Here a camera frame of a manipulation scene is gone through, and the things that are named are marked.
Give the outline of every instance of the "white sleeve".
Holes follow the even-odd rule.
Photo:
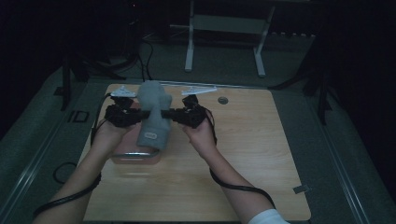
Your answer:
[[[275,210],[268,209],[257,214],[248,224],[286,224],[285,219]]]

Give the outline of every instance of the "light wood surface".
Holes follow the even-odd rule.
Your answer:
[[[110,85],[107,92],[118,87]],[[137,92],[139,86],[125,87]],[[181,91],[188,87],[164,87],[173,96],[171,107],[183,107]],[[218,148],[224,157],[248,181],[272,196],[286,220],[308,220],[311,214],[304,193],[293,191],[301,182],[271,92],[218,88],[197,96],[200,105],[213,112]],[[229,103],[218,103],[220,96],[227,97]],[[102,117],[112,103],[105,101]],[[81,158],[90,148],[89,139]],[[115,164],[109,160],[102,176],[85,220],[238,220],[207,165],[175,122],[157,164]]]

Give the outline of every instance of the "person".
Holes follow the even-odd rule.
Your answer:
[[[199,156],[205,160],[211,171],[220,177],[221,181],[232,185],[253,187],[221,155],[215,143],[211,123],[207,119],[196,129],[180,126],[190,138],[190,143]],[[101,173],[112,150],[132,128],[117,128],[111,122],[103,121],[97,130],[91,149],[50,201],[72,195],[90,186]],[[266,197],[255,192],[221,188],[242,223],[287,223]],[[69,203],[45,210],[35,217],[33,223],[82,223],[90,197],[91,193],[88,193]]]

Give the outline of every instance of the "gray object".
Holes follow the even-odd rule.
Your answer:
[[[166,149],[171,120],[163,119],[161,110],[169,110],[172,96],[165,92],[160,82],[150,80],[140,86],[137,99],[142,110],[150,111],[148,119],[142,120],[137,145],[159,150]]]

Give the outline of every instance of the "dark floor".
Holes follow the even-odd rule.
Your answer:
[[[193,70],[185,73],[184,34],[175,32],[175,41],[166,44],[155,35],[146,37],[154,49],[149,62],[154,79],[266,88],[296,73],[313,40],[268,36],[262,53],[267,77],[261,78],[250,47],[205,41],[198,41]],[[149,45],[142,45],[141,54],[146,63]],[[139,82],[139,64],[120,75],[128,77],[124,83]],[[115,82],[119,81],[95,75],[88,83],[73,81],[72,102],[60,111],[62,98],[53,92],[62,85],[61,70],[47,79],[1,142],[1,223],[30,223],[34,209],[60,187],[52,171],[62,162],[78,161],[93,123],[93,116],[86,123],[67,122],[70,113],[93,115],[108,84]],[[302,80],[273,95],[302,183],[311,188],[306,193],[311,223],[396,223],[395,204],[347,113],[329,97],[332,110],[326,112],[323,126],[316,115],[318,97],[304,96],[304,84]],[[42,162],[35,162],[40,157]]]

